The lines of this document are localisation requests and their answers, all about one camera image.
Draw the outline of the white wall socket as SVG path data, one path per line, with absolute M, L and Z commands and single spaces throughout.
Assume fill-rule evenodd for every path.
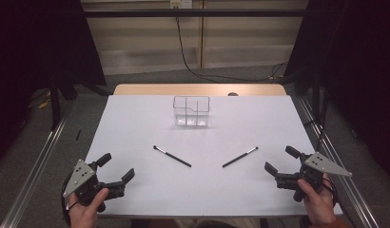
M 192 0 L 170 0 L 172 9 L 191 9 L 193 7 Z

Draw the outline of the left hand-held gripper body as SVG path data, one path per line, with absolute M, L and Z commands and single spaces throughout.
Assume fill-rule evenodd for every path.
M 66 186 L 62 190 L 62 197 L 68 198 L 74 193 L 78 200 L 85 204 L 91 204 L 98 192 L 103 188 L 109 190 L 106 200 L 121 198 L 125 195 L 126 185 L 122 178 L 115 182 L 105 183 L 98 180 L 96 161 L 86 163 L 79 160 L 66 180 Z

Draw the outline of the black horizontal bar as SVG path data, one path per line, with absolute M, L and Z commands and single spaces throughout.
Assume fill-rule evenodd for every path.
M 304 17 L 308 11 L 296 9 L 90 9 L 86 17 Z

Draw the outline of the black curtain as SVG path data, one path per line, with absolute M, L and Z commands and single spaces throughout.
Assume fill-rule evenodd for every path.
M 0 160 L 27 118 L 32 94 L 106 83 L 82 0 L 0 0 Z
M 284 77 L 315 80 L 390 176 L 390 0 L 308 0 Z

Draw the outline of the person's left hand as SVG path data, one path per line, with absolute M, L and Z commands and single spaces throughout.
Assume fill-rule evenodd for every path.
M 81 204 L 78 197 L 72 193 L 68 198 L 70 228 L 96 228 L 97 209 L 105 201 L 108 192 L 107 188 L 103 188 L 88 206 Z

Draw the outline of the black metal stand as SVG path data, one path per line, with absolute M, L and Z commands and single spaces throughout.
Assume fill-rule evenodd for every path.
M 328 98 L 326 90 L 321 90 L 321 73 L 318 69 L 314 71 L 313 83 L 312 83 L 312 120 L 309 122 L 312 124 L 318 133 L 315 149 L 317 151 L 322 147 L 322 140 L 325 135 L 325 118 L 328 107 Z
M 66 75 L 63 77 L 53 74 L 49 77 L 49 92 L 52 108 L 51 130 L 54 130 L 61 122 L 59 93 L 62 93 L 66 100 L 75 100 L 77 98 L 77 91 L 74 85 L 81 85 L 100 96 L 111 95 L 111 92 L 77 76 Z

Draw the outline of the wooden table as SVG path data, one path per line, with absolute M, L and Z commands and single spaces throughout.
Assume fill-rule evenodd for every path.
M 121 84 L 114 95 L 285 96 L 277 84 Z

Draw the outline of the white table sheet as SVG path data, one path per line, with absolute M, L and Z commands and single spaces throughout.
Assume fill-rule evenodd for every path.
M 208 126 L 174 123 L 170 96 L 111 96 L 87 159 L 106 153 L 111 160 L 98 171 L 100 181 L 120 179 L 133 168 L 125 195 L 107 202 L 108 216 L 128 217 L 279 217 L 304 212 L 293 193 L 277 187 L 264 170 L 270 162 L 282 173 L 295 173 L 298 160 L 290 145 L 314 151 L 288 96 L 214 96 Z M 153 149 L 189 162 L 192 167 Z M 222 165 L 259 146 L 246 157 Z

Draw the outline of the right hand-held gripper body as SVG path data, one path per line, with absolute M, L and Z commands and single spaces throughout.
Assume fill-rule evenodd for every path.
M 278 188 L 294 190 L 293 199 L 301 202 L 305 193 L 298 185 L 298 180 L 307 181 L 315 190 L 322 186 L 323 174 L 334 174 L 339 176 L 351 177 L 352 173 L 342 168 L 333 161 L 330 161 L 320 152 L 311 155 L 301 153 L 299 157 L 301 168 L 294 174 L 277 173 L 274 177 Z

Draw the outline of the metal floor rail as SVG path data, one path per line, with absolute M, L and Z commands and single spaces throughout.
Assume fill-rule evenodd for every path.
M 31 196 L 36 184 L 40 180 L 44 168 L 47 166 L 48 160 L 54 150 L 62 132 L 64 126 L 68 120 L 70 112 L 73 108 L 73 103 L 67 104 L 65 111 L 59 121 L 59 123 L 49 132 L 48 138 L 40 151 L 40 154 L 29 171 L 29 175 L 24 182 L 21 190 L 19 191 L 17 197 L 13 201 L 9 211 L 7 212 L 4 220 L 2 221 L 0 228 L 17 228 L 21 217 L 24 215 L 24 212 L 29 204 Z
M 318 123 L 317 118 L 313 114 L 313 107 L 306 99 L 301 99 L 299 104 L 302 107 L 303 113 L 306 116 L 308 122 L 307 126 L 311 126 L 314 130 L 318 142 L 316 143 L 317 148 L 322 148 L 323 154 L 326 155 L 332 162 L 340 165 L 344 168 L 344 164 L 339 156 L 337 150 L 335 149 L 330 138 L 324 131 L 324 128 L 320 123 Z M 351 178 L 337 176 L 337 180 L 340 182 L 341 187 L 343 188 L 345 195 L 352 204 L 352 208 L 355 210 L 359 222 L 361 223 L 362 228 L 380 228 L 374 215 L 372 214 L 366 200 L 363 198 L 360 190 L 357 185 Z

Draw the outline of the clear acrylic organizer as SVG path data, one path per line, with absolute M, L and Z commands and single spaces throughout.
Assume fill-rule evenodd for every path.
M 175 96 L 173 111 L 175 124 L 178 126 L 207 127 L 210 98 L 208 96 Z

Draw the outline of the person's right hand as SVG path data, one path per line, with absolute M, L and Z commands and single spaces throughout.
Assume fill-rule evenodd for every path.
M 315 190 L 306 180 L 298 180 L 298 185 L 305 193 L 303 204 L 308 218 L 314 226 L 329 225 L 336 220 L 333 209 L 333 195 L 328 190 L 330 187 L 328 175 L 323 174 L 324 187 Z

